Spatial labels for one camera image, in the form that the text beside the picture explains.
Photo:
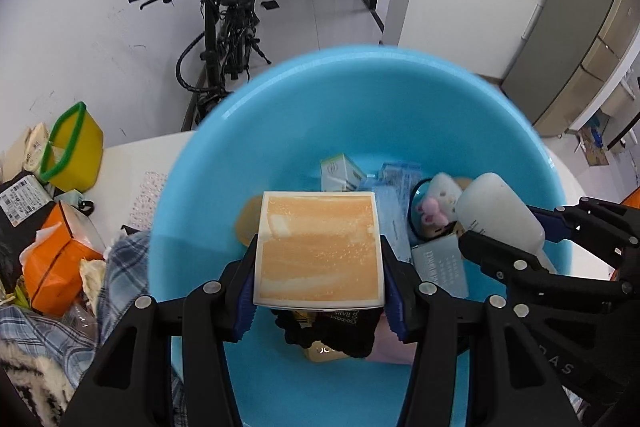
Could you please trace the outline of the white plastic bottle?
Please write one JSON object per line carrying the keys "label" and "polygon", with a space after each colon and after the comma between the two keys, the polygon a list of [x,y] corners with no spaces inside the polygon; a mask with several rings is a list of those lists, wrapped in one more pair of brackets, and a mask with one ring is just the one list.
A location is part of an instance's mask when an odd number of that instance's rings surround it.
{"label": "white plastic bottle", "polygon": [[536,256],[544,269],[556,272],[544,252],[544,228],[497,173],[486,172],[473,180],[459,196],[454,212],[465,231],[526,251]]}

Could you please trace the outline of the translucent orange soap case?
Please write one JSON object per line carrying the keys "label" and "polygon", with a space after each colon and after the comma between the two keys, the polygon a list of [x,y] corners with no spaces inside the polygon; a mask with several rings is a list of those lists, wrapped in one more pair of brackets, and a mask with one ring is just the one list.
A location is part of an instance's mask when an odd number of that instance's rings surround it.
{"label": "translucent orange soap case", "polygon": [[234,224],[235,237],[245,247],[258,233],[260,212],[262,211],[262,195],[250,198],[240,211]]}

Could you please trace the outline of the orange top square box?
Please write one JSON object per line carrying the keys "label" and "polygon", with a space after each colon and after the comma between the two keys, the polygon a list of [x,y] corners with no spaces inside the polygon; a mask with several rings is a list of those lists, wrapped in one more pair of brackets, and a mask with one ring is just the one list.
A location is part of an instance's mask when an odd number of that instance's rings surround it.
{"label": "orange top square box", "polygon": [[381,308],[384,271],[371,192],[266,192],[254,303],[281,310]]}

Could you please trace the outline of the orange chair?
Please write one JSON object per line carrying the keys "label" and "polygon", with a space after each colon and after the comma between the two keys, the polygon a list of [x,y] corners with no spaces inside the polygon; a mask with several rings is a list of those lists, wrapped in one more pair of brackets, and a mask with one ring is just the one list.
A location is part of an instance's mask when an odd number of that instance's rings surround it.
{"label": "orange chair", "polygon": [[640,187],[637,187],[620,203],[626,207],[640,209]]}

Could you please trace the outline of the light blue card box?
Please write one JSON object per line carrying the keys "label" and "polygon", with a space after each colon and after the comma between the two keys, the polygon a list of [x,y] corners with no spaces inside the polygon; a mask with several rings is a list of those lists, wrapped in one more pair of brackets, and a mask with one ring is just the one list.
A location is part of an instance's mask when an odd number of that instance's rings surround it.
{"label": "light blue card box", "polygon": [[411,256],[423,282],[431,282],[454,297],[469,297],[457,236],[451,234],[416,245],[411,248]]}

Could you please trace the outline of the blue plaid shirt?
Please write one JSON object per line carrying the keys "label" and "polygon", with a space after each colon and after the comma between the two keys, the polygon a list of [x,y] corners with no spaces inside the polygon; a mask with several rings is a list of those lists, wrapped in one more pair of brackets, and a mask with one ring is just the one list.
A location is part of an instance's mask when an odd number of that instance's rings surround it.
{"label": "blue plaid shirt", "polygon": [[96,351],[134,300],[148,291],[149,246],[150,234],[138,232],[119,239],[107,255],[94,307],[96,339],[85,337],[61,321],[8,306],[1,309],[1,341],[15,343],[26,355],[58,363],[75,391]]}

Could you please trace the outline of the orange tissue box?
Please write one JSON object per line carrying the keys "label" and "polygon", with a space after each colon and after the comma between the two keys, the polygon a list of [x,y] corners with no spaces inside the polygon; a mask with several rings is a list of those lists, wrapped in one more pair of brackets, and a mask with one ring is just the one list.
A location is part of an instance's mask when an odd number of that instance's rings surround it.
{"label": "orange tissue box", "polygon": [[57,202],[20,256],[32,309],[62,317],[82,291],[81,260],[102,260],[104,249],[91,220],[67,202]]}

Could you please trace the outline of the light blue wipes pack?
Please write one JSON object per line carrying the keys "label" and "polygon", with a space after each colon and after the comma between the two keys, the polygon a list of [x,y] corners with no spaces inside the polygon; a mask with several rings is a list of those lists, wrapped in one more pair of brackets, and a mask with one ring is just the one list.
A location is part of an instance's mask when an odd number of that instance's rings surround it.
{"label": "light blue wipes pack", "polygon": [[378,175],[362,186],[374,193],[380,233],[403,262],[411,262],[414,236],[408,225],[409,198],[421,179],[422,168],[415,162],[386,162]]}

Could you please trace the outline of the black fabric pouch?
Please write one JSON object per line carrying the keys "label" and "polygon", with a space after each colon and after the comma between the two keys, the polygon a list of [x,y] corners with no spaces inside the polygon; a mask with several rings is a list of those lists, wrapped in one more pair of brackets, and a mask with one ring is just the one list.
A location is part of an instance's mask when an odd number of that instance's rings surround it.
{"label": "black fabric pouch", "polygon": [[304,326],[299,313],[272,310],[276,325],[284,332],[284,340],[289,345],[310,348],[315,341],[320,341],[357,359],[371,354],[382,313],[382,308],[319,312],[313,313],[310,323]]}

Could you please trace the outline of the blue plastic basin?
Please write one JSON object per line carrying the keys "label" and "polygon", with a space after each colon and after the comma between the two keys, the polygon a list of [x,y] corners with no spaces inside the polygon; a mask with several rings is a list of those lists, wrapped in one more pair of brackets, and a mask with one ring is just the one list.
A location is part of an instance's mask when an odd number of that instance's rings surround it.
{"label": "blue plastic basin", "polygon": [[322,161],[345,155],[365,172],[413,162],[424,174],[498,174],[528,205],[565,197],[526,118],[460,66],[419,52],[355,46],[269,69],[208,115],[169,173],[152,225],[149,284],[160,301],[217,280],[242,258],[235,225],[258,211],[252,327],[226,349],[247,426],[391,426],[410,369],[347,358],[309,361],[276,323],[281,303],[316,309],[382,296],[382,219],[372,192],[326,192]]}

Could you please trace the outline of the gold cigarette box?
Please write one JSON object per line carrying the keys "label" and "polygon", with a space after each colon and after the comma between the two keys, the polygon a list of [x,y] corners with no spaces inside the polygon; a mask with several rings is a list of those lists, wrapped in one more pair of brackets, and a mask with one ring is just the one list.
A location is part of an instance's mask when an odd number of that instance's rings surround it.
{"label": "gold cigarette box", "polygon": [[345,355],[344,352],[334,350],[319,340],[311,343],[309,348],[304,348],[303,352],[305,357],[314,363],[328,363],[348,359],[348,355]]}

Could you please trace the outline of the red white cigarette box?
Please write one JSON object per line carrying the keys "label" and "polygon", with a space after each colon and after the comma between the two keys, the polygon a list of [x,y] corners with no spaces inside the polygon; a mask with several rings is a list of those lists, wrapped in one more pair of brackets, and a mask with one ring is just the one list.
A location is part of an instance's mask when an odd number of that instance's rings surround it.
{"label": "red white cigarette box", "polygon": [[353,192],[367,175],[345,154],[320,162],[322,192]]}

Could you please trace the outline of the yellow container green rim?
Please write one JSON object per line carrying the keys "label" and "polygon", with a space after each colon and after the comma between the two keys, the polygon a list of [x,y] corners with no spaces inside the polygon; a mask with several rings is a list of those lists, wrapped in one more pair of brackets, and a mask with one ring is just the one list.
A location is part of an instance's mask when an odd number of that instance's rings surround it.
{"label": "yellow container green rim", "polygon": [[104,135],[85,102],[77,102],[52,127],[44,146],[40,178],[63,192],[85,193],[96,184]]}

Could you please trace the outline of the cream cloth bag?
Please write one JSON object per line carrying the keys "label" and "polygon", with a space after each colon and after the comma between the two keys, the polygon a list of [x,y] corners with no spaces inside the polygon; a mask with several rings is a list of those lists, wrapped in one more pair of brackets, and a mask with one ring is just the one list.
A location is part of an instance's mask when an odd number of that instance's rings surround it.
{"label": "cream cloth bag", "polygon": [[26,128],[9,147],[1,153],[1,182],[14,179],[23,171],[39,176],[44,147],[49,140],[49,131],[44,122]]}

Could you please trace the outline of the black folding bicycle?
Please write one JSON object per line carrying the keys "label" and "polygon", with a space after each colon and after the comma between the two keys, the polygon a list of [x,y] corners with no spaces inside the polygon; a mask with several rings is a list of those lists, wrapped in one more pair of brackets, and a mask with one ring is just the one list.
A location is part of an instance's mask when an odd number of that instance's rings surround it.
{"label": "black folding bicycle", "polygon": [[[156,2],[171,4],[175,0],[128,0],[142,8]],[[203,31],[189,43],[177,58],[175,77],[178,85],[191,98],[181,129],[189,131],[224,101],[230,94],[229,80],[250,75],[250,57],[265,58],[256,36],[259,17],[256,0],[200,0]],[[182,75],[182,63],[197,46],[202,46],[198,58],[203,63],[198,81],[190,83]]]}

